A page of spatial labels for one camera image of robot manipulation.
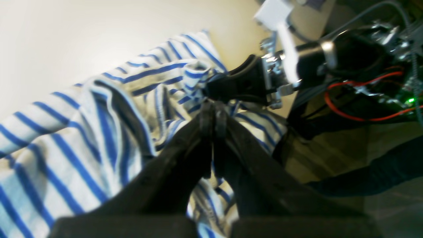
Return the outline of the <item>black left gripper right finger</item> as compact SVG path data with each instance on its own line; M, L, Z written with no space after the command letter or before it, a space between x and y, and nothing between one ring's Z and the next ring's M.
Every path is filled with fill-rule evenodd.
M362 212L320 196L299 183L257 139L214 103L215 173L231 186L239 219L233 238L379 238Z

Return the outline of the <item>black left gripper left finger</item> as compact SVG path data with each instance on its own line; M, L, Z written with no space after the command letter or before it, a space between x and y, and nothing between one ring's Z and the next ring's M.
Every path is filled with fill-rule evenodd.
M60 218L50 238L197 238L186 216L192 190L210 173L213 104L181 128L157 158L97 209Z

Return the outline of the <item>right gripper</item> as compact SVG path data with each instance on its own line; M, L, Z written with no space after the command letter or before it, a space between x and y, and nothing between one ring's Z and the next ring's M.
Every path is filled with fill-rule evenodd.
M277 51L278 37L279 34L274 31L269 38L261 41L262 57L249 55L228 75L210 77L205 86L205 96L224 103L237 99L280 109L282 97L309 88L317 89L327 83L329 72L337 67L333 41L296 46L289 39L284 50Z

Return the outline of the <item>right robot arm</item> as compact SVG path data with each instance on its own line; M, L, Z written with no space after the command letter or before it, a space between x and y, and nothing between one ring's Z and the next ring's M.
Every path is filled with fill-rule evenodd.
M233 71L210 77L203 90L208 98L238 99L280 109L284 96L325 90L327 106L347 120L376 123L415 117L422 123L417 53L397 35L395 27L375 23L347 29L346 23L319 40L296 46L289 24L292 9L285 0L263 1L255 20L272 32L260 44L264 55L250 55ZM391 114L359 117L339 110L329 90L343 85Z

